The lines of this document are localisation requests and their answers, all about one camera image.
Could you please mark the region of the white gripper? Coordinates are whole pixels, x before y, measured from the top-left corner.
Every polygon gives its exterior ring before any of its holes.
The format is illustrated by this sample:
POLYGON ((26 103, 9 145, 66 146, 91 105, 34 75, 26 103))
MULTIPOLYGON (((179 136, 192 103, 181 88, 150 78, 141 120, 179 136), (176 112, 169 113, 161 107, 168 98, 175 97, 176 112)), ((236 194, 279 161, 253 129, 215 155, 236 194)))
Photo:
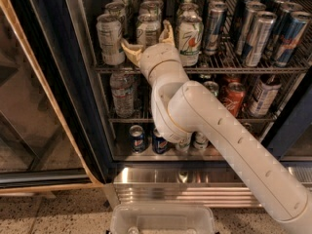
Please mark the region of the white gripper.
POLYGON ((159 44, 148 47, 145 51, 142 45, 130 44, 125 38, 121 40, 121 46, 128 60, 140 68, 149 84, 154 84, 159 79, 184 82, 185 71, 174 47, 173 27, 166 19, 163 26, 159 44))

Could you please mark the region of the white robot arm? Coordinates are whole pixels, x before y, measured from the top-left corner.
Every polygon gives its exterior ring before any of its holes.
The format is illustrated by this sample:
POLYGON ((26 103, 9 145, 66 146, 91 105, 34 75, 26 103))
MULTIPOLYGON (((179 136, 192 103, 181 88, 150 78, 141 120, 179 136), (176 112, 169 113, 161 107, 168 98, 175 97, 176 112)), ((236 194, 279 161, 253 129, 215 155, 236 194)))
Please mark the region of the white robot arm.
POLYGON ((191 81, 168 21, 159 43, 121 46, 152 88, 151 111, 161 137, 180 143, 199 132, 213 144, 267 213, 290 234, 312 234, 312 194, 204 85, 191 81))

